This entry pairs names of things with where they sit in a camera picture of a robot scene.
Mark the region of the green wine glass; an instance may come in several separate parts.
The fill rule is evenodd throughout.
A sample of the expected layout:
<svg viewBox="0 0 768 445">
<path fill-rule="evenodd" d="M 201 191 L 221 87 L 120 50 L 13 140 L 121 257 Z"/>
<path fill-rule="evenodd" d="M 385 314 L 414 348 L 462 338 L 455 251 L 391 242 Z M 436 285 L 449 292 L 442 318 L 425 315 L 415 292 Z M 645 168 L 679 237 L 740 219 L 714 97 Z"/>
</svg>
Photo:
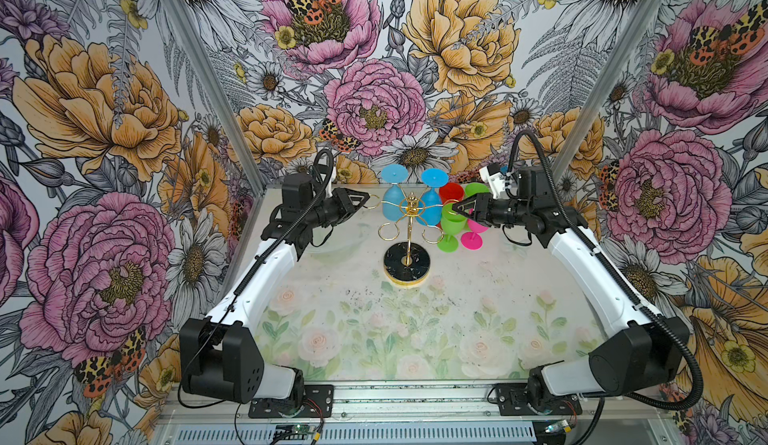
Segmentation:
<svg viewBox="0 0 768 445">
<path fill-rule="evenodd" d="M 455 200 L 446 202 L 442 207 L 440 228 L 442 237 L 437 246 L 444 253 L 456 252 L 459 248 L 459 237 L 464 232 L 468 219 L 457 213 L 453 206 Z"/>
<path fill-rule="evenodd" d="M 465 197 L 473 197 L 478 194 L 489 193 L 490 189 L 483 183 L 469 183 L 464 187 Z"/>
</svg>

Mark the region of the red wine glass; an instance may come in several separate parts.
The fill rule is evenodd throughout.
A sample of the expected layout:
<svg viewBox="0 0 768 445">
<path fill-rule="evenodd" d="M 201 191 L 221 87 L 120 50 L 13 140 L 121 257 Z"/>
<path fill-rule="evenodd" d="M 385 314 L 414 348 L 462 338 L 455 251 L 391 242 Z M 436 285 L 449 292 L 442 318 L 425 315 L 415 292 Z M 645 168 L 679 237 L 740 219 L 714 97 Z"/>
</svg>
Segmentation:
<svg viewBox="0 0 768 445">
<path fill-rule="evenodd" d="M 464 199 L 465 190 L 460 184 L 449 182 L 438 189 L 438 195 L 443 204 L 457 203 Z"/>
</svg>

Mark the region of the pink wine glass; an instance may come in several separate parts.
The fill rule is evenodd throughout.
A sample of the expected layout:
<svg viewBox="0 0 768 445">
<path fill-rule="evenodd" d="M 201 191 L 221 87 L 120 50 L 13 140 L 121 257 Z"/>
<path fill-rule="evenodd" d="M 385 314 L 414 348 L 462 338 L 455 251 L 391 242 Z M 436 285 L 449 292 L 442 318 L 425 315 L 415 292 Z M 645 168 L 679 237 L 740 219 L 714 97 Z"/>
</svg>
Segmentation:
<svg viewBox="0 0 768 445">
<path fill-rule="evenodd" d="M 481 249 L 484 244 L 482 235 L 487 230 L 488 228 L 486 226 L 468 219 L 466 222 L 466 230 L 460 238 L 462 246 L 471 251 Z"/>
</svg>

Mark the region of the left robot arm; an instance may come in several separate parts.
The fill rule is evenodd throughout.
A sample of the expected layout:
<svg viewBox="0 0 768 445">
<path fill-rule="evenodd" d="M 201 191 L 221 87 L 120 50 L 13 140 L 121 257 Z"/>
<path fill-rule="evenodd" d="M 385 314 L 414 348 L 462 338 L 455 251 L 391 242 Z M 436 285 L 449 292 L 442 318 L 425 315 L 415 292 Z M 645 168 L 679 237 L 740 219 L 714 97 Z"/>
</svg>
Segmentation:
<svg viewBox="0 0 768 445">
<path fill-rule="evenodd" d="M 254 339 L 282 280 L 316 230 L 333 230 L 363 209 L 370 196 L 336 188 L 335 157 L 323 149 L 308 173 L 284 178 L 281 203 L 269 216 L 247 269 L 205 317 L 181 327 L 180 392 L 205 397 L 209 405 L 266 401 L 289 413 L 308 399 L 300 370 L 268 363 Z"/>
</svg>

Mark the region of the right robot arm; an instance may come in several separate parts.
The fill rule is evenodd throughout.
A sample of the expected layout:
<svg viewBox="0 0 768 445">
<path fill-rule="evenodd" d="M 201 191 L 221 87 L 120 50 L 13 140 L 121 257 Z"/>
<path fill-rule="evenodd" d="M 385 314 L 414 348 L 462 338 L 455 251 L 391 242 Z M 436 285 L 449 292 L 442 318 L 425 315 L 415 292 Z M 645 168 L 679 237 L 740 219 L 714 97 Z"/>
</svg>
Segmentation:
<svg viewBox="0 0 768 445">
<path fill-rule="evenodd" d="M 646 299 L 603 251 L 586 219 L 564 205 L 535 133 L 520 132 L 509 158 L 516 159 L 522 140 L 533 145 L 538 164 L 510 165 L 506 172 L 483 169 L 488 191 L 452 210 L 484 227 L 524 228 L 572 274 L 606 336 L 584 357 L 533 368 L 524 388 L 527 405 L 542 413 L 574 396 L 623 396 L 660 410 L 693 408 L 704 380 L 687 346 L 688 327 Z"/>
</svg>

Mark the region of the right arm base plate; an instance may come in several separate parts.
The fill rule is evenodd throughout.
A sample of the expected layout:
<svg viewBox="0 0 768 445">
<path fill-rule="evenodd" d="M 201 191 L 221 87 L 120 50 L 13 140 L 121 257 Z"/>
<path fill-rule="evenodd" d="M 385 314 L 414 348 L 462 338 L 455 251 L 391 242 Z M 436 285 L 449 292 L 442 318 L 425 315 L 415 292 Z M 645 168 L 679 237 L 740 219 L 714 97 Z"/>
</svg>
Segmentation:
<svg viewBox="0 0 768 445">
<path fill-rule="evenodd" d="M 522 382 L 494 384 L 486 401 L 495 405 L 501 416 L 575 416 L 582 414 L 576 395 L 554 396 L 547 391 L 531 391 Z"/>
</svg>

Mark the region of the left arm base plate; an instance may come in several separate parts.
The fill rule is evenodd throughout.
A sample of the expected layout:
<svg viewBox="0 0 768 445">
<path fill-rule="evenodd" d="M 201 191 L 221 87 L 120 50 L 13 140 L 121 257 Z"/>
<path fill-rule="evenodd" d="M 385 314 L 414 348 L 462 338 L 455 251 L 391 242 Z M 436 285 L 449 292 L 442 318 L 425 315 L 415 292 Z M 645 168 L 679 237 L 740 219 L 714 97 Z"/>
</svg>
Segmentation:
<svg viewBox="0 0 768 445">
<path fill-rule="evenodd" d="M 247 415 L 251 419 L 330 418 L 334 392 L 333 385 L 305 385 L 301 393 L 293 393 L 289 398 L 252 401 Z"/>
</svg>

